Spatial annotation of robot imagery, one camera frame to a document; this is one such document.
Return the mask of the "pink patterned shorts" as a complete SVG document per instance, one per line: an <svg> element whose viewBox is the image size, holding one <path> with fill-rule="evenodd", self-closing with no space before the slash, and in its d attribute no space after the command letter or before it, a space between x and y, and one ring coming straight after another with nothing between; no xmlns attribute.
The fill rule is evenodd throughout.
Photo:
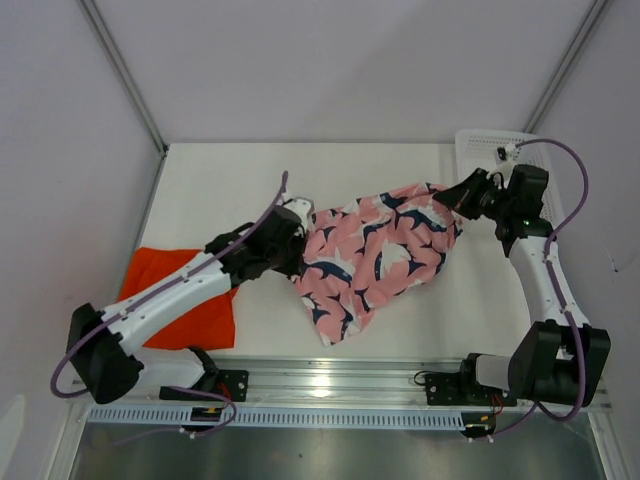
<svg viewBox="0 0 640 480"><path fill-rule="evenodd" d="M461 216L416 183L313 214L292 281L325 346L361 333L376 311L431 282L462 234Z"/></svg>

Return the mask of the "orange shorts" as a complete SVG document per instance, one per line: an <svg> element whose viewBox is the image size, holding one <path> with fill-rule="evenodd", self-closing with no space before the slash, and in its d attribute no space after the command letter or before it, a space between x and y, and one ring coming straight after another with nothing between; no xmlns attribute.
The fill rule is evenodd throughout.
<svg viewBox="0 0 640 480"><path fill-rule="evenodd" d="M198 249L137 249L118 297L119 301L149 288L187 264ZM217 296L194 307L155 333L146 348L181 350L198 347L205 351L230 349L235 344L233 299L237 290Z"/></svg>

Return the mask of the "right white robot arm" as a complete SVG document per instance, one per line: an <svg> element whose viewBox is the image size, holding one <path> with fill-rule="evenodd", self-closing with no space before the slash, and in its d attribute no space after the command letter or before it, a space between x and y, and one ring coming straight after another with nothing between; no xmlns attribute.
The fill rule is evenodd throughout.
<svg viewBox="0 0 640 480"><path fill-rule="evenodd" d="M537 404L588 406L611 349L575 303L559 262L552 224L541 215L546 170L516 164L510 174L476 169L435 201L469 220L486 217L521 282L531 326L510 356L469 354L460 365L458 395L479 403L495 392Z"/></svg>

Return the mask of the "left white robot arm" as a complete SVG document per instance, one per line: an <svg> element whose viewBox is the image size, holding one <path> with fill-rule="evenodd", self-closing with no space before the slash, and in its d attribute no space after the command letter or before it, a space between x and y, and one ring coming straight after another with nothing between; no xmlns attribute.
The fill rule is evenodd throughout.
<svg viewBox="0 0 640 480"><path fill-rule="evenodd" d="M204 400L220 374L195 343L179 351L141 350L152 336L201 304L266 271L299 272L313 204L294 198L258 221L217 236L184 266L142 292L101 310L86 303L72 314L66 361L98 404L109 404L137 386L157 387L164 399Z"/></svg>

